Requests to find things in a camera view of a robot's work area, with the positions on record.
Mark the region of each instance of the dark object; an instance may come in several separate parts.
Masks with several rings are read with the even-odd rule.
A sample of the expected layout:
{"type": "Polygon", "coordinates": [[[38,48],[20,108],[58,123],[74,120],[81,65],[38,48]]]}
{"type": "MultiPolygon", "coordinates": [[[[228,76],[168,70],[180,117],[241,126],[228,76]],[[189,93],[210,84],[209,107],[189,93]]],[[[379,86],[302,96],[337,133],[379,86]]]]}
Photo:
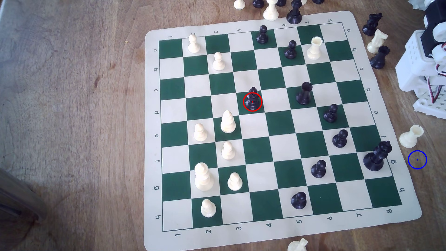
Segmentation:
{"type": "Polygon", "coordinates": [[[266,44],[268,42],[268,35],[266,34],[267,31],[268,29],[265,25],[260,26],[260,33],[257,37],[257,42],[259,42],[259,44],[266,44]]]}
{"type": "Polygon", "coordinates": [[[296,96],[296,100],[301,105],[307,105],[311,100],[311,93],[310,91],[313,89],[313,86],[308,83],[304,82],[302,84],[302,91],[296,96]]]}
{"type": "Polygon", "coordinates": [[[316,164],[311,167],[311,174],[316,178],[322,178],[325,175],[325,167],[327,163],[323,160],[319,160],[316,164]]]}
{"type": "Polygon", "coordinates": [[[337,112],[338,112],[338,105],[337,104],[330,105],[328,110],[324,113],[325,121],[329,123],[335,122],[336,119],[338,119],[337,112]]]}
{"type": "Polygon", "coordinates": [[[383,168],[383,159],[392,151],[390,141],[381,141],[373,152],[364,156],[364,165],[370,171],[379,171],[383,168]]]}
{"type": "Polygon", "coordinates": [[[295,209],[302,209],[306,206],[306,194],[304,192],[298,192],[291,197],[291,205],[295,209]]]}
{"type": "Polygon", "coordinates": [[[386,56],[389,55],[390,49],[387,46],[381,46],[378,54],[370,59],[370,65],[375,69],[382,69],[386,64],[386,56]]]}
{"type": "Polygon", "coordinates": [[[347,144],[347,136],[348,132],[347,130],[340,130],[337,135],[333,137],[331,140],[333,142],[333,145],[338,148],[343,148],[347,144]]]}
{"type": "Polygon", "coordinates": [[[364,34],[366,34],[367,36],[375,35],[376,28],[378,27],[378,22],[382,17],[382,13],[368,15],[367,23],[363,27],[364,34]]]}

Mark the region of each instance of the white chess piece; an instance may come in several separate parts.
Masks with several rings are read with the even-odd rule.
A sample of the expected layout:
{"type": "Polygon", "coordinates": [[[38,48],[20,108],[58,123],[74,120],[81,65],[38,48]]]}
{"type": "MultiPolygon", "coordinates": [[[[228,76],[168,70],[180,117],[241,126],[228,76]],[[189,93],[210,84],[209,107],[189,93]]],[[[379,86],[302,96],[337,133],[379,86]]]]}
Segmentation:
{"type": "Polygon", "coordinates": [[[234,151],[234,148],[232,147],[231,142],[229,142],[229,141],[225,142],[223,144],[223,150],[222,150],[223,159],[230,160],[230,159],[233,159],[234,156],[235,156],[235,151],[234,151]]]}
{"type": "Polygon", "coordinates": [[[367,50],[370,53],[377,54],[378,49],[384,44],[384,40],[386,40],[387,38],[387,34],[377,29],[375,31],[375,36],[372,38],[372,41],[370,41],[370,43],[368,43],[367,45],[367,50]]]}
{"type": "Polygon", "coordinates": [[[204,129],[203,124],[195,125],[194,139],[196,141],[205,141],[207,139],[207,131],[204,129]]]}
{"type": "Polygon", "coordinates": [[[197,53],[200,51],[200,45],[197,44],[197,36],[191,34],[189,36],[189,46],[187,47],[187,49],[189,50],[190,53],[197,53]]]}
{"type": "Polygon", "coordinates": [[[201,202],[201,214],[204,217],[210,218],[214,216],[216,212],[217,208],[212,201],[205,199],[201,202]]]}
{"type": "Polygon", "coordinates": [[[214,59],[215,59],[215,61],[212,63],[212,67],[214,68],[214,70],[216,70],[216,71],[223,70],[225,67],[225,63],[223,62],[222,54],[219,52],[216,52],[214,55],[214,59]]]}
{"type": "Polygon", "coordinates": [[[214,178],[203,162],[195,165],[195,186],[201,191],[208,191],[214,185],[214,178]]]}
{"type": "Polygon", "coordinates": [[[406,148],[412,148],[417,144],[417,139],[423,135],[424,129],[419,125],[413,125],[407,133],[400,136],[400,144],[406,148]]]}
{"type": "Polygon", "coordinates": [[[277,0],[266,0],[268,7],[263,12],[263,18],[268,21],[274,21],[279,17],[279,12],[276,9],[277,0]]]}
{"type": "Polygon", "coordinates": [[[227,134],[230,134],[235,130],[234,116],[228,110],[223,113],[222,122],[220,123],[220,129],[227,134]]]}
{"type": "Polygon", "coordinates": [[[231,173],[229,179],[227,180],[227,186],[232,191],[239,191],[242,188],[243,181],[240,178],[240,175],[236,172],[231,173]]]}
{"type": "Polygon", "coordinates": [[[311,60],[316,60],[321,57],[322,38],[314,37],[311,39],[311,47],[307,50],[307,57],[311,60]]]}

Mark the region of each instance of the white square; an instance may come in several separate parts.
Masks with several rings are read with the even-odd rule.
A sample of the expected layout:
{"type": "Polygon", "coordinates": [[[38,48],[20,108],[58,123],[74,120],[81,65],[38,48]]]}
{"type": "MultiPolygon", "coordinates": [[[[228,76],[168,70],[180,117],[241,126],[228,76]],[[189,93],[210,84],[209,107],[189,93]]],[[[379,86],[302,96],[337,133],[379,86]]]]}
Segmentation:
{"type": "Polygon", "coordinates": [[[343,211],[371,208],[365,180],[352,180],[336,183],[343,211]]]}
{"type": "Polygon", "coordinates": [[[160,59],[160,79],[184,77],[183,58],[160,59]]]}
{"type": "Polygon", "coordinates": [[[161,100],[161,123],[186,121],[186,99],[161,100]]]}
{"type": "Polygon", "coordinates": [[[368,102],[343,104],[349,127],[371,126],[375,124],[368,102]]]}
{"type": "Polygon", "coordinates": [[[266,113],[290,110],[286,88],[262,91],[262,99],[266,113]]]}
{"type": "Polygon", "coordinates": [[[211,96],[212,117],[222,117],[223,113],[228,110],[233,116],[239,115],[239,107],[237,106],[237,94],[226,93],[211,96]]]}
{"type": "Polygon", "coordinates": [[[274,135],[269,137],[273,161],[300,159],[301,152],[296,134],[274,135]]]}
{"type": "Polygon", "coordinates": [[[163,202],[163,230],[192,228],[192,200],[163,202]]]}
{"type": "Polygon", "coordinates": [[[280,188],[279,198],[280,198],[280,206],[282,208],[283,218],[313,214],[313,209],[311,207],[311,199],[309,197],[308,188],[306,186],[294,187],[294,188],[280,188]],[[291,205],[291,197],[293,197],[298,192],[304,192],[305,195],[307,196],[307,204],[302,209],[295,209],[291,205]]]}
{"type": "Polygon", "coordinates": [[[248,164],[246,175],[250,192],[278,189],[274,162],[248,164]]]}
{"type": "Polygon", "coordinates": [[[215,150],[217,151],[217,167],[235,167],[235,166],[243,166],[246,164],[245,162],[245,151],[243,148],[243,140],[236,139],[230,140],[232,147],[235,151],[235,156],[233,159],[223,159],[222,150],[223,144],[226,141],[215,142],[215,150]]]}
{"type": "Polygon", "coordinates": [[[184,78],[184,91],[186,98],[202,97],[211,95],[209,75],[196,75],[184,78]]]}
{"type": "Polygon", "coordinates": [[[293,109],[291,116],[297,134],[322,131],[321,119],[316,107],[293,109]]]}
{"type": "Polygon", "coordinates": [[[311,185],[321,185],[321,184],[330,184],[335,183],[335,175],[333,174],[333,168],[331,167],[331,161],[329,156],[319,156],[312,158],[304,158],[302,159],[302,166],[304,168],[305,180],[307,182],[307,186],[311,185]],[[316,178],[311,174],[311,168],[315,165],[319,160],[324,160],[327,163],[325,167],[326,173],[322,178],[316,178]]]}
{"type": "Polygon", "coordinates": [[[313,95],[316,106],[328,106],[331,104],[342,104],[336,83],[325,83],[313,85],[313,95]]]}
{"type": "Polygon", "coordinates": [[[336,82],[360,79],[358,69],[353,59],[330,62],[336,82]]]}
{"type": "Polygon", "coordinates": [[[240,115],[239,119],[242,138],[261,138],[269,136],[265,113],[240,115]]]}
{"type": "Polygon", "coordinates": [[[223,224],[252,222],[251,197],[248,192],[220,196],[223,224]]]}
{"type": "Polygon", "coordinates": [[[257,69],[270,69],[282,67],[279,50],[277,48],[268,48],[255,50],[257,69]]]}
{"type": "Polygon", "coordinates": [[[190,171],[189,146],[161,148],[162,173],[190,171]]]}
{"type": "Polygon", "coordinates": [[[254,50],[251,32],[228,34],[227,37],[231,52],[254,50]]]}

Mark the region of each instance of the white pawn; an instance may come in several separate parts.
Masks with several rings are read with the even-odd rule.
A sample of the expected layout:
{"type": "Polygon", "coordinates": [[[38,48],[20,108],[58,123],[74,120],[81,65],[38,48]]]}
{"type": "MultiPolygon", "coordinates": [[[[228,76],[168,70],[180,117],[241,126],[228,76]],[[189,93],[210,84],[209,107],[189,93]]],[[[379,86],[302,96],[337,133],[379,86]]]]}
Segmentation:
{"type": "Polygon", "coordinates": [[[201,191],[208,191],[214,185],[209,168],[203,162],[195,165],[195,186],[201,191]]]}
{"type": "Polygon", "coordinates": [[[412,148],[417,144],[417,139],[423,135],[424,129],[419,125],[413,125],[407,133],[400,136],[400,144],[406,148],[412,148]]]}
{"type": "Polygon", "coordinates": [[[232,191],[239,191],[242,188],[243,181],[240,178],[240,175],[236,172],[231,173],[229,179],[227,180],[227,186],[232,191]]]}
{"type": "Polygon", "coordinates": [[[197,53],[200,51],[200,45],[197,44],[197,36],[191,34],[189,36],[189,46],[187,47],[187,49],[189,50],[190,53],[197,53]]]}
{"type": "Polygon", "coordinates": [[[231,142],[229,142],[229,141],[225,142],[223,144],[223,150],[222,150],[223,159],[230,160],[230,159],[233,159],[234,156],[235,156],[235,151],[234,151],[234,148],[232,147],[231,142]]]}
{"type": "Polygon", "coordinates": [[[223,113],[222,122],[220,123],[220,129],[227,134],[235,131],[234,116],[228,110],[223,113]]]}
{"type": "Polygon", "coordinates": [[[370,53],[377,54],[378,49],[384,44],[384,40],[388,38],[388,35],[384,32],[380,31],[379,29],[376,29],[375,36],[372,38],[372,41],[368,43],[367,50],[370,53]]]}
{"type": "Polygon", "coordinates": [[[215,61],[212,63],[212,67],[214,68],[214,70],[216,70],[216,71],[223,70],[225,67],[225,64],[222,60],[223,59],[222,54],[219,52],[216,52],[214,55],[214,59],[215,59],[215,61]]]}
{"type": "Polygon", "coordinates": [[[311,60],[316,60],[321,57],[322,38],[314,37],[311,39],[311,47],[307,50],[307,57],[311,60]]]}
{"type": "Polygon", "coordinates": [[[212,201],[205,199],[201,202],[201,214],[204,217],[210,218],[214,216],[216,212],[217,208],[212,201]]]}

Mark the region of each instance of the captured chess piece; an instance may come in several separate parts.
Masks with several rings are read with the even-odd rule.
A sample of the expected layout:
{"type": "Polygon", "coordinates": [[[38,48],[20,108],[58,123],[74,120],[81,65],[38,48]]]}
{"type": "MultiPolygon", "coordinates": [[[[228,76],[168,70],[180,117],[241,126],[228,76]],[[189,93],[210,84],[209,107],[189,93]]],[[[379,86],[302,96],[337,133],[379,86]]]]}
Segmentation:
{"type": "Polygon", "coordinates": [[[381,141],[373,152],[364,156],[364,165],[370,171],[379,171],[384,166],[383,159],[392,151],[390,141],[381,141]]]}

